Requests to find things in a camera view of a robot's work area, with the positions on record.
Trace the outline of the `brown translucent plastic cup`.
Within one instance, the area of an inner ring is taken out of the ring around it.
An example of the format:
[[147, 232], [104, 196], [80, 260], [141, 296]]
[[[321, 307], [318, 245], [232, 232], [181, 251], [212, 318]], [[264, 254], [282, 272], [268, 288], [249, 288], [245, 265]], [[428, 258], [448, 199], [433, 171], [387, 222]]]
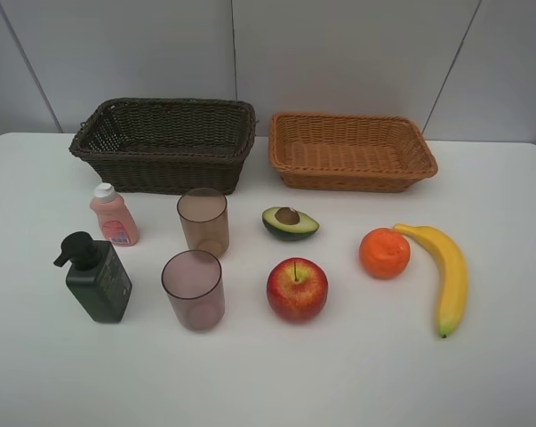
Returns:
[[177, 212], [190, 250], [220, 258], [228, 250], [228, 201], [216, 189], [197, 188], [182, 195]]

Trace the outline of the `yellow banana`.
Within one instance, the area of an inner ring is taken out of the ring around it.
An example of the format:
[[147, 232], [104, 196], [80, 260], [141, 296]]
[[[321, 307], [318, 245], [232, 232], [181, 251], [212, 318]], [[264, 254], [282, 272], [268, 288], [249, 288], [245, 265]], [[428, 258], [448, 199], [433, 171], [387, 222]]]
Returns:
[[434, 227], [397, 223], [394, 230], [413, 239], [434, 260], [441, 284], [436, 331], [440, 338], [448, 338], [458, 329], [467, 307], [468, 269], [465, 257], [448, 235]]

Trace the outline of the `light orange wicker basket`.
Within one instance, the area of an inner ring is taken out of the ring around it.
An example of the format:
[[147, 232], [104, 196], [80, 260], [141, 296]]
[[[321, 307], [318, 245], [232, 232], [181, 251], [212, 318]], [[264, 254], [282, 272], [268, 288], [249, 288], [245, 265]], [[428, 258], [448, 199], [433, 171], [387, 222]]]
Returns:
[[438, 172], [421, 131], [397, 116], [278, 113], [268, 156], [294, 189], [397, 193]]

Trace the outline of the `dark green pump bottle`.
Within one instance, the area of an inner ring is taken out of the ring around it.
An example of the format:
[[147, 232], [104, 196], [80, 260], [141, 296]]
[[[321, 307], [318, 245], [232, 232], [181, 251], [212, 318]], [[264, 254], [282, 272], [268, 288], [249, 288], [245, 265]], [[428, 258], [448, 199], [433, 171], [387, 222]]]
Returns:
[[85, 231], [74, 232], [61, 242], [57, 267], [71, 263], [66, 286], [93, 321], [119, 323], [126, 311], [132, 282], [115, 248], [107, 240], [94, 240]]

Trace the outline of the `pink translucent plastic cup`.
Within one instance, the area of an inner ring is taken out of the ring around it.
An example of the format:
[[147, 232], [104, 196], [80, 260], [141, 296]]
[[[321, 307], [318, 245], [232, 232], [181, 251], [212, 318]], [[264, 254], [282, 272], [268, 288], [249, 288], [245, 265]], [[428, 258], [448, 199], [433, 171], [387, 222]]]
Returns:
[[178, 321], [188, 330], [207, 331], [225, 314], [222, 267], [213, 254], [187, 250], [164, 266], [161, 283]]

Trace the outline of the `dark brown wicker basket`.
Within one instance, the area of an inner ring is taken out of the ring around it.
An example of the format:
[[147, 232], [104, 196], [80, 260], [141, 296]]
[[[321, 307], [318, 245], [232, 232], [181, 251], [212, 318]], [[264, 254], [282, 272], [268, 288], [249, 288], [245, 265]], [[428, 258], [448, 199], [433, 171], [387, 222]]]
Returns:
[[81, 124], [70, 153], [122, 193], [233, 193], [255, 139], [244, 101], [115, 98]]

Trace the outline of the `halved avocado with pit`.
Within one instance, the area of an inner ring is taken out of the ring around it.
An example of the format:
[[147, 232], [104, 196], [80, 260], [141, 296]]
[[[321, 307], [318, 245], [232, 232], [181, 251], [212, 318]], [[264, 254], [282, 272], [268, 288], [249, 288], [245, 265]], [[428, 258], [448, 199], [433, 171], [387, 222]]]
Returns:
[[262, 223], [275, 238], [299, 241], [318, 232], [319, 223], [308, 214], [290, 207], [270, 207], [262, 213]]

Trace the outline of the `red yellow apple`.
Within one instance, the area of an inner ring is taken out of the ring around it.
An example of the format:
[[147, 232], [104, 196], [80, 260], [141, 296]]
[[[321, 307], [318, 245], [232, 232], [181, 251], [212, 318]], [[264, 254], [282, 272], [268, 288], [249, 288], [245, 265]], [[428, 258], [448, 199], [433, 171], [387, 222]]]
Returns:
[[275, 314], [294, 324], [313, 320], [324, 308], [329, 282], [314, 262], [292, 257], [278, 263], [269, 273], [268, 304]]

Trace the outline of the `orange tangerine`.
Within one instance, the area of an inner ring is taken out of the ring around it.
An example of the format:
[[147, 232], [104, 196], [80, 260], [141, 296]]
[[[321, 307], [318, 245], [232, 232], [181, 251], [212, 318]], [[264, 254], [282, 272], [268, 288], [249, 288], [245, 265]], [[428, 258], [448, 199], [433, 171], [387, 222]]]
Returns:
[[410, 261], [408, 241], [397, 231], [378, 228], [367, 233], [359, 246], [359, 259], [365, 272], [373, 278], [398, 277]]

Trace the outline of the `pink lotion bottle white cap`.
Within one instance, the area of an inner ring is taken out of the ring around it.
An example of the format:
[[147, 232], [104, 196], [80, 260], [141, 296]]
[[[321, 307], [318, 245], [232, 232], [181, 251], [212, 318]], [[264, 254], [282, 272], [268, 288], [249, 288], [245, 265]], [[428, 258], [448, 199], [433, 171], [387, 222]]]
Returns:
[[114, 246], [134, 246], [139, 241], [137, 225], [123, 197], [110, 183], [103, 182], [94, 189], [90, 208], [103, 237]]

